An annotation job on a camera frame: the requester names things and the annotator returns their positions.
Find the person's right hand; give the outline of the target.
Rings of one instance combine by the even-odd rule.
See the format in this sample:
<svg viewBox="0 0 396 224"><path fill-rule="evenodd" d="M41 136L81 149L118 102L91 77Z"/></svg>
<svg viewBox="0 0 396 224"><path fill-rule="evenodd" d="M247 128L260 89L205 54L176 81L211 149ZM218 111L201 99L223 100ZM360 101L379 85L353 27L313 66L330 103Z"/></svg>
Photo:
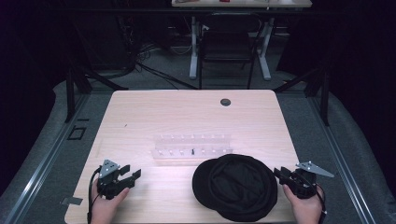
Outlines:
<svg viewBox="0 0 396 224"><path fill-rule="evenodd" d="M287 185L283 185L285 196L290 201L297 224L319 224L322 204L318 196L299 199Z"/></svg>

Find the aluminium floor rail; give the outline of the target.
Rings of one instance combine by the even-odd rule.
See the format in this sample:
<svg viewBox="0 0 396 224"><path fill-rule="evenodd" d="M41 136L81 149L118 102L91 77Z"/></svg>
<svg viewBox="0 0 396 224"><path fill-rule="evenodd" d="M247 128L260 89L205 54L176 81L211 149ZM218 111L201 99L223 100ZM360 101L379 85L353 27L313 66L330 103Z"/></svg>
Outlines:
<svg viewBox="0 0 396 224"><path fill-rule="evenodd" d="M356 182L356 179L353 176L344 154L342 153L342 150L333 134L332 127L327 126L321 118L318 101L314 98L307 98L307 102L315 115L317 123L326 136L328 144L330 145L330 154L332 155L332 160L337 168L338 175L343 181L343 185L346 188L346 192L350 201L353 203L361 223L377 224L372 211L363 197L361 188L358 186L358 183Z"/></svg>
<svg viewBox="0 0 396 224"><path fill-rule="evenodd" d="M74 197L95 135L90 95L78 97L77 111L64 122L65 100L55 107L21 169L0 197L0 224L65 224L64 197Z"/></svg>

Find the white-legged desk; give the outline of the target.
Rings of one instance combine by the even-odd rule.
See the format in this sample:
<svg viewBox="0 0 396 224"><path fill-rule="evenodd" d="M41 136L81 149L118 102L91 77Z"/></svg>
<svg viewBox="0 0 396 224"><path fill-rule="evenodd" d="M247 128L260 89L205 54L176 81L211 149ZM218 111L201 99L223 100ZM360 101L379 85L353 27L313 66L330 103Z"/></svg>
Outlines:
<svg viewBox="0 0 396 224"><path fill-rule="evenodd" d="M273 11L281 8L301 9L312 7L311 0L172 0L173 7L240 7L247 9L263 9L264 11ZM258 50L260 67L264 80L271 80L268 63L266 61L266 51L274 27L274 18L264 23L262 33L263 43Z"/></svg>

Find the black hat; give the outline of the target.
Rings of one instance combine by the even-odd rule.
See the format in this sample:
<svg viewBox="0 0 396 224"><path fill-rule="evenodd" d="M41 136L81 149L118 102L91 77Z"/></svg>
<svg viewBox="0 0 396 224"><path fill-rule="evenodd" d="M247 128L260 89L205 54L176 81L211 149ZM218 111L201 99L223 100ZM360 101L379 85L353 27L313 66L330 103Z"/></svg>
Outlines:
<svg viewBox="0 0 396 224"><path fill-rule="evenodd" d="M277 203L275 175L263 162L245 155L227 154L202 162L191 186L201 205L236 222L258 221Z"/></svg>

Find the person's left hand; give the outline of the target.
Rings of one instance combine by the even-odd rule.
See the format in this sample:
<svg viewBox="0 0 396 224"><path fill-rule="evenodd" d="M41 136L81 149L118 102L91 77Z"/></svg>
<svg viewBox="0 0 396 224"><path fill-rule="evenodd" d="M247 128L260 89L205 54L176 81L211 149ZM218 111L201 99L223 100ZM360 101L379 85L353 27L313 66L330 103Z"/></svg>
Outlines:
<svg viewBox="0 0 396 224"><path fill-rule="evenodd" d="M93 188L92 191L91 224L111 224L113 217L117 214L119 205L125 200L130 190L125 188L111 200L103 199L96 188Z"/></svg>

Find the black metal frame stand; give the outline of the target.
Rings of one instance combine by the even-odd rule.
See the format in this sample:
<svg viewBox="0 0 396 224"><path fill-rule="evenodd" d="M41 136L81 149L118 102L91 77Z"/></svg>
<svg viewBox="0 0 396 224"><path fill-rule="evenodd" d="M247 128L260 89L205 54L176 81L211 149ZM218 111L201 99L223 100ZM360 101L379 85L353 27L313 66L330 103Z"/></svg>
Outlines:
<svg viewBox="0 0 396 224"><path fill-rule="evenodd" d="M304 89L304 95L306 97L314 97L318 94L318 92L320 92L319 117L326 126L329 126L328 105L330 95L330 75L325 68L312 69L306 74L289 80L285 84L275 88L274 92L286 91L304 80L307 80L307 84Z"/></svg>
<svg viewBox="0 0 396 224"><path fill-rule="evenodd" d="M92 85L88 81L89 77L99 81L105 86L108 86L113 91L126 91L125 87L102 77L85 66L72 65L65 77L67 104L66 122L69 122L76 114L75 88L78 88L78 91L82 94L90 94L92 92Z"/></svg>

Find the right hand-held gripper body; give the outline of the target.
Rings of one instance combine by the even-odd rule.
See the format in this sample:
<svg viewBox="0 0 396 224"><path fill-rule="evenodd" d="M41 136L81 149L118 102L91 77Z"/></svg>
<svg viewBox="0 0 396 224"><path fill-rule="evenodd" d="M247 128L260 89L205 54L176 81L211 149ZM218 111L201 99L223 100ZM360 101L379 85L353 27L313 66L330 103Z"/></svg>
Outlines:
<svg viewBox="0 0 396 224"><path fill-rule="evenodd" d="M317 193L317 177L319 175L334 177L334 174L317 166L312 161L299 162L290 173L290 189L299 199L309 199Z"/></svg>

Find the black chair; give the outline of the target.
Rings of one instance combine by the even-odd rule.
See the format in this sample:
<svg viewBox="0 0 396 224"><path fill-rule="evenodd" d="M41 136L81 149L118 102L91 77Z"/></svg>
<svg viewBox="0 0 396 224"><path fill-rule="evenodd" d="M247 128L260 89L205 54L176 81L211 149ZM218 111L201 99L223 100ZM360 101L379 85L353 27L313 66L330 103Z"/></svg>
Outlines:
<svg viewBox="0 0 396 224"><path fill-rule="evenodd" d="M199 88L203 87L204 63L250 64L250 88L263 22L254 13L211 13L201 19L198 50Z"/></svg>

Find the clear acrylic peg rack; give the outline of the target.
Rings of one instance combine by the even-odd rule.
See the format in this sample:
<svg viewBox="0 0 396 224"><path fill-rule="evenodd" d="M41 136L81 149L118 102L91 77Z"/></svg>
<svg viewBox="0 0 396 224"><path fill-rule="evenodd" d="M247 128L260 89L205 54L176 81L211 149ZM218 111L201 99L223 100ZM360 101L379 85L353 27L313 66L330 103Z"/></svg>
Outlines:
<svg viewBox="0 0 396 224"><path fill-rule="evenodd" d="M151 155L158 160L212 159L233 152L227 134L161 134L154 138Z"/></svg>

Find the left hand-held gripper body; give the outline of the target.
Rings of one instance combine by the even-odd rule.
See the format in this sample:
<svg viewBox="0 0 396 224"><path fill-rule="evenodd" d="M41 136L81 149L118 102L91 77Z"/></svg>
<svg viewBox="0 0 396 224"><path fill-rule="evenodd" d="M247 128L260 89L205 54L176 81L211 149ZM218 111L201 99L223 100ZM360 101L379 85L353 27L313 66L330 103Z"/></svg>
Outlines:
<svg viewBox="0 0 396 224"><path fill-rule="evenodd" d="M113 199L123 190L119 177L124 175L122 168L111 160L104 160L99 172L98 192L107 200Z"/></svg>

